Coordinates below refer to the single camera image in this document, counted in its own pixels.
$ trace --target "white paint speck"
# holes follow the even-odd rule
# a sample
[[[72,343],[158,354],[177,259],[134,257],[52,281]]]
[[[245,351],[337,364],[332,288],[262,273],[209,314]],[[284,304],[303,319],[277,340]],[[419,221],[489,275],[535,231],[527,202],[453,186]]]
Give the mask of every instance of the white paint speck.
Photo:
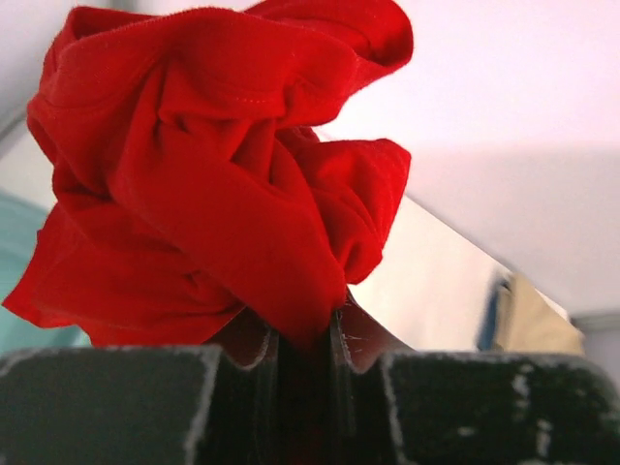
[[[549,455],[549,446],[551,446],[551,430],[553,425],[545,419],[538,421],[539,431],[536,435],[536,452],[541,458],[547,458]]]
[[[471,426],[461,426],[456,430],[456,432],[461,438],[469,438],[470,436],[474,436],[478,433],[478,430],[476,428],[472,428]]]
[[[529,399],[530,387],[527,385],[527,376],[516,375],[512,380],[512,388],[514,392],[519,394],[524,399]]]

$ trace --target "teal object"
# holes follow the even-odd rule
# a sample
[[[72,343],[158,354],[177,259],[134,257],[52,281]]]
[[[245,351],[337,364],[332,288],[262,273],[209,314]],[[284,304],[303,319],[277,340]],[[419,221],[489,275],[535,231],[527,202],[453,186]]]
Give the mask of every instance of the teal object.
[[[47,213],[0,193],[0,300],[15,287],[28,265]],[[32,347],[87,346],[76,326],[41,329],[0,306],[0,354]]]

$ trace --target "crumpled fabric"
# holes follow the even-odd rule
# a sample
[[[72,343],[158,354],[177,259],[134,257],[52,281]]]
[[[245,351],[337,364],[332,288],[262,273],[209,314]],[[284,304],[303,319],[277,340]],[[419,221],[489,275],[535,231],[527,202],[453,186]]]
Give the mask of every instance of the crumpled fabric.
[[[4,305],[94,345],[200,344],[249,307],[312,344],[381,260],[410,154],[311,127],[412,52],[390,0],[74,8],[27,108],[58,203]]]

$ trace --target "dark gray block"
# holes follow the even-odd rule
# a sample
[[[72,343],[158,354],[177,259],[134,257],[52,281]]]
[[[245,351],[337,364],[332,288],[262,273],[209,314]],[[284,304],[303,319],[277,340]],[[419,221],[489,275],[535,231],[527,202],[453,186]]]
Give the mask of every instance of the dark gray block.
[[[572,356],[388,354],[396,463],[617,464],[620,403]]]
[[[25,351],[0,360],[0,464],[269,463],[277,337],[241,367],[217,346]]]

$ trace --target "red fabric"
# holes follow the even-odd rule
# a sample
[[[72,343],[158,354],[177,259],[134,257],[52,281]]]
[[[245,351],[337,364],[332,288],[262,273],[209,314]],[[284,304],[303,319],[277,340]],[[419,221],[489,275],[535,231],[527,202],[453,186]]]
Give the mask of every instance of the red fabric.
[[[95,345],[198,344],[249,306],[309,344],[381,260],[410,163],[309,126],[412,50],[389,0],[73,9],[28,106],[58,204],[4,305]]]

